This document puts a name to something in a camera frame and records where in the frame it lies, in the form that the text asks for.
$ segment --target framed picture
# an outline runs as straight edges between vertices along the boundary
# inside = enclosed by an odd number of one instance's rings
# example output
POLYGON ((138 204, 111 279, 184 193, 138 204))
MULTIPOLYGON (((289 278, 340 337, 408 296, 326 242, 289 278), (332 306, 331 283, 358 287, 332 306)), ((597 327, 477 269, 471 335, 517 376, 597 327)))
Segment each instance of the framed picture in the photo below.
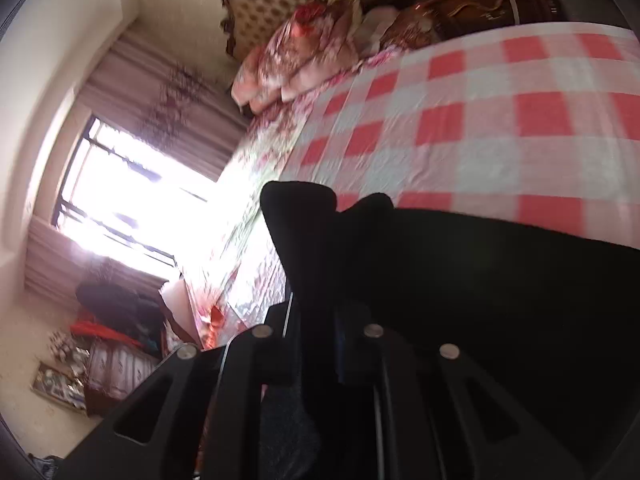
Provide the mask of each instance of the framed picture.
POLYGON ((38 365, 31 389, 40 396, 76 412, 86 411, 82 383, 43 362, 38 365))

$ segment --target red square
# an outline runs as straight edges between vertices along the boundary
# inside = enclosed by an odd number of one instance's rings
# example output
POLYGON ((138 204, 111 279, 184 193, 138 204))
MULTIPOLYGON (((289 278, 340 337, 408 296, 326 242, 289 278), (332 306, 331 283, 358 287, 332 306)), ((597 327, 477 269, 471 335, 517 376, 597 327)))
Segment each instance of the red square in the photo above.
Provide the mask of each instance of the red square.
POLYGON ((465 71, 465 53, 462 50, 447 52, 441 56, 436 56, 429 63, 428 79, 444 77, 450 74, 457 74, 465 71))
POLYGON ((629 139, 640 140, 640 96, 609 94, 629 139))
POLYGON ((367 94, 367 101, 383 94, 391 93, 398 81, 398 70, 391 74, 381 75, 373 80, 367 94))
POLYGON ((314 139, 309 143, 306 149, 305 156, 302 158, 300 166, 306 166, 307 164, 317 164, 324 153, 329 137, 321 137, 321 139, 314 139))
POLYGON ((581 236, 582 200, 564 196, 521 195, 518 222, 581 236))
POLYGON ((451 193, 429 193, 405 191, 400 195, 398 207, 406 209, 437 209, 449 211, 453 197, 451 193))
POLYGON ((602 34, 578 34, 578 38, 589 57, 622 60, 622 54, 607 36, 602 34))
POLYGON ((342 92, 338 95, 334 95, 330 100, 329 104, 326 106, 324 110, 325 115, 335 114, 339 112, 344 107, 345 102, 347 101, 347 97, 349 96, 348 92, 342 92))
POLYGON ((464 113, 464 103, 453 103, 424 110, 418 124, 416 146, 460 140, 464 113))
POLYGON ((347 144, 344 156, 362 155, 371 153, 376 149, 380 133, 382 133, 383 121, 356 126, 347 144))
POLYGON ((538 36, 513 38, 502 42, 504 54, 509 63, 531 61, 532 59, 546 59, 549 57, 542 40, 538 36))
POLYGON ((345 209, 350 208, 358 201, 357 193, 342 193, 338 195, 338 204, 336 206, 336 210, 344 211, 345 209))
POLYGON ((515 96, 516 120, 523 137, 574 134, 562 92, 535 92, 515 96))

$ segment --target wall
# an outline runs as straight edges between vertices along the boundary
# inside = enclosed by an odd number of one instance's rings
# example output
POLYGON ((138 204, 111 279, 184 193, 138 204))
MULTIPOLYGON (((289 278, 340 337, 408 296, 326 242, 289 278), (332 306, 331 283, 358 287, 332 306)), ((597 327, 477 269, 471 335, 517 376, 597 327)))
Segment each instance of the wall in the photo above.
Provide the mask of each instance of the wall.
POLYGON ((54 364, 49 335, 68 330, 74 313, 34 296, 20 298, 0 323, 0 413, 26 452, 66 456, 100 422, 30 390, 38 362, 54 364))
POLYGON ((26 228, 76 92, 138 0, 27 0, 0 42, 0 316, 20 293, 26 228))

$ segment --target drawer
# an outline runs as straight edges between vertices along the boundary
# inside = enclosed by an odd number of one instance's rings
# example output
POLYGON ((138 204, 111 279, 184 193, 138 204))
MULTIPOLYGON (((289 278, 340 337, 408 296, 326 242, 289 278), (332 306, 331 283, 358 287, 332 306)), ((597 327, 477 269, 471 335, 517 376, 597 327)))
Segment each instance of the drawer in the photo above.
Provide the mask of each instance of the drawer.
MULTIPOLYGON (((542 0, 516 0, 520 23, 551 21, 542 0)), ((509 0, 442 0, 430 6, 446 38, 514 25, 509 0)))

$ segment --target red cloth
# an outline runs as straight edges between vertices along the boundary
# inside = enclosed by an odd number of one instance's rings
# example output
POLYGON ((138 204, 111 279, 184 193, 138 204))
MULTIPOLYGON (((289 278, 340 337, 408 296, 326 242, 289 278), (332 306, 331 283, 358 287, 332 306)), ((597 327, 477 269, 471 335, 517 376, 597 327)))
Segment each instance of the red cloth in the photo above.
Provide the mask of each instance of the red cloth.
POLYGON ((69 327, 69 330, 73 335, 100 337, 102 339, 120 341, 122 343, 133 345, 137 348, 142 348, 142 343, 140 343, 139 341, 136 341, 135 339, 132 339, 127 335, 121 334, 120 332, 116 332, 115 330, 112 330, 111 328, 108 328, 104 325, 93 323, 91 321, 78 321, 71 325, 71 327, 69 327))

